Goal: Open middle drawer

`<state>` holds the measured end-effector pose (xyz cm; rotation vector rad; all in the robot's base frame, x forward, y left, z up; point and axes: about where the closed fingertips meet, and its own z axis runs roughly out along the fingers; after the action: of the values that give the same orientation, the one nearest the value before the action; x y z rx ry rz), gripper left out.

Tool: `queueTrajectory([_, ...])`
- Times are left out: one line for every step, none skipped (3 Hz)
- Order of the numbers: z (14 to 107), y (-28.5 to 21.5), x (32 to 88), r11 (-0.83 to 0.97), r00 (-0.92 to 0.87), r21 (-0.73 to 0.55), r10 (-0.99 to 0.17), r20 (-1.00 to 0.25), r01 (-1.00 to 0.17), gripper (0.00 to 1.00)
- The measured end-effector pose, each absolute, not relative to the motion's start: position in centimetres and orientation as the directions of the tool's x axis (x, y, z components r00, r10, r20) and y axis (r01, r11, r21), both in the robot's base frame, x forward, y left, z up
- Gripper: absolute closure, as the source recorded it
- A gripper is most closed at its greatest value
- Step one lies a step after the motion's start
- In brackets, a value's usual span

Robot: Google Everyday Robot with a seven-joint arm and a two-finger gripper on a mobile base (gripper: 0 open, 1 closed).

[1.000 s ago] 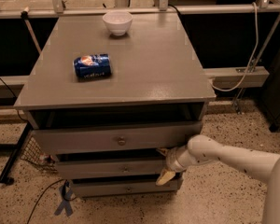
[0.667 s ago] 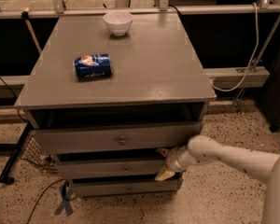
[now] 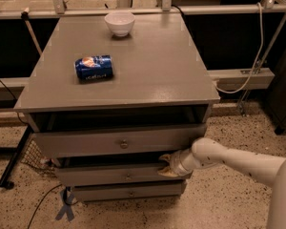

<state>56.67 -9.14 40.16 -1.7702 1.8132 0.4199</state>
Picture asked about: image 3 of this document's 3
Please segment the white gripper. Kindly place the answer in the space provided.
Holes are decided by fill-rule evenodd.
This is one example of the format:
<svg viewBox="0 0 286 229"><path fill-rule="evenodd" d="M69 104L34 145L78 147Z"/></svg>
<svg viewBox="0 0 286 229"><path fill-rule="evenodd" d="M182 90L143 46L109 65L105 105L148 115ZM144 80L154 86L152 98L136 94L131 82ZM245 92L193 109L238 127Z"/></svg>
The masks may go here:
<svg viewBox="0 0 286 229"><path fill-rule="evenodd" d="M179 150L172 155L164 154L159 160L170 162L170 167L157 171L163 177L183 177L200 167L200 161L194 157L191 149Z"/></svg>

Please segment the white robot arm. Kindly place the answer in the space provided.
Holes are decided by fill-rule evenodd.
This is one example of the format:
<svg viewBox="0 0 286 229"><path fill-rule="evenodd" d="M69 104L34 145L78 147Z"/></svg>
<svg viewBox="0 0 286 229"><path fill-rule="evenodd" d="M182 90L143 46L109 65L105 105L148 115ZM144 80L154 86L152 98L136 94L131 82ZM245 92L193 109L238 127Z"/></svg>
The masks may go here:
<svg viewBox="0 0 286 229"><path fill-rule="evenodd" d="M286 157L232 149L207 137L192 146L162 155L167 166L158 171L163 177L183 177L195 169L226 165L272 188L266 229L286 229Z"/></svg>

